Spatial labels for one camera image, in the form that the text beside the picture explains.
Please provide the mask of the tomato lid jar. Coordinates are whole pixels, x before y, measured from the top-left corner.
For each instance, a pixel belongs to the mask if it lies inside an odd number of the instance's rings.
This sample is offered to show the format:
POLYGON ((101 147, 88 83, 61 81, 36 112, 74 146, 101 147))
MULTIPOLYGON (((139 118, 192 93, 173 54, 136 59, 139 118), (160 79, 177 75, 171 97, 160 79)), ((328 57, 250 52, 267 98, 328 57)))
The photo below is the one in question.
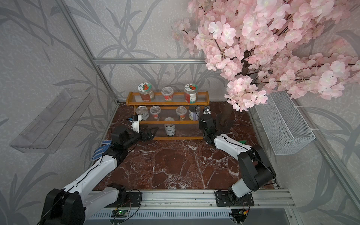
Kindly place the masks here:
POLYGON ((198 86, 194 83, 188 83, 184 86, 185 102, 193 104, 197 101, 198 86))
POLYGON ((138 91, 140 93, 141 99, 144 102, 151 102, 154 100, 154 91, 152 84, 149 82, 143 82, 138 85, 138 91))

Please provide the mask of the small red label plastic cup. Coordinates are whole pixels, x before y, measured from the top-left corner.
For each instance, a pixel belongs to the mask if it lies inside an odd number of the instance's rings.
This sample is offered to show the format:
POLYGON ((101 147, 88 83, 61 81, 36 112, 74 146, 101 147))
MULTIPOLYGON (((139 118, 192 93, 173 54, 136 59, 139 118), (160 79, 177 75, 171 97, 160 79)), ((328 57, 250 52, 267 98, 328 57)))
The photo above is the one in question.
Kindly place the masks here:
POLYGON ((173 88, 171 87, 164 87, 161 91, 163 97, 164 97, 164 100, 167 101, 167 102, 171 102, 173 100, 173 88))

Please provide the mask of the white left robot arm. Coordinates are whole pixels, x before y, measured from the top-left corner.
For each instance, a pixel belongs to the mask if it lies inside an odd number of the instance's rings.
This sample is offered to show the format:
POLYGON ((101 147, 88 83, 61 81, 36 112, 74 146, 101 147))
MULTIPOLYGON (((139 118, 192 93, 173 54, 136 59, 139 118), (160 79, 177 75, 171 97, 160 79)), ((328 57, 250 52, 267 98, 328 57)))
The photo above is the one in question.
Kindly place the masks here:
POLYGON ((91 191, 115 170, 138 142, 152 141, 158 127, 141 127, 138 132, 119 126, 109 148, 86 172, 62 189, 53 189, 45 199, 40 225, 82 225, 93 214, 113 203, 127 204, 126 189, 112 184, 95 195, 91 191))

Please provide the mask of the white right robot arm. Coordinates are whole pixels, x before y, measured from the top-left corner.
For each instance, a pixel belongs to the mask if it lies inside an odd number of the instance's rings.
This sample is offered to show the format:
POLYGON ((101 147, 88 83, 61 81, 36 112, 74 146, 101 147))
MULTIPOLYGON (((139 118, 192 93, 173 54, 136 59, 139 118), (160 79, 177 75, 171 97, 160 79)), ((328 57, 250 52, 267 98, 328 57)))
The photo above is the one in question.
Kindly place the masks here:
POLYGON ((229 188, 230 200, 240 200, 276 179, 276 173, 261 146, 242 144, 217 130, 216 121, 210 114, 200 117, 199 128, 207 144, 229 154, 239 163, 241 178, 229 188))

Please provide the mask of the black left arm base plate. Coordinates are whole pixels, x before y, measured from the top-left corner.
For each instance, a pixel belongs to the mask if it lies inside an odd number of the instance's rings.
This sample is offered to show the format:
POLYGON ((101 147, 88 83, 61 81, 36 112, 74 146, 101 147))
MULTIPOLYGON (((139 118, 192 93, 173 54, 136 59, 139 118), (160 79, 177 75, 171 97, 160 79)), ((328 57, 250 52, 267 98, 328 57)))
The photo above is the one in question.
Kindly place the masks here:
POLYGON ((127 191, 125 186, 112 184, 110 187, 119 190, 118 199, 111 204, 111 207, 139 207, 142 201, 142 193, 137 189, 127 191))

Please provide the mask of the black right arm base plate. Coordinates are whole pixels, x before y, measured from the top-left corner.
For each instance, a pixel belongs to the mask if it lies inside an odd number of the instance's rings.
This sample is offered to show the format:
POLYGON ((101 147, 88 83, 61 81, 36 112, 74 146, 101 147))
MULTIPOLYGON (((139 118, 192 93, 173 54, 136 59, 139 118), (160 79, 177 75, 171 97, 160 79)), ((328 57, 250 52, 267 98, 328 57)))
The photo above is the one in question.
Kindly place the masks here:
POLYGON ((252 207, 255 206, 252 193, 248 193, 243 197, 237 197, 232 191, 214 190, 216 205, 218 207, 252 207))

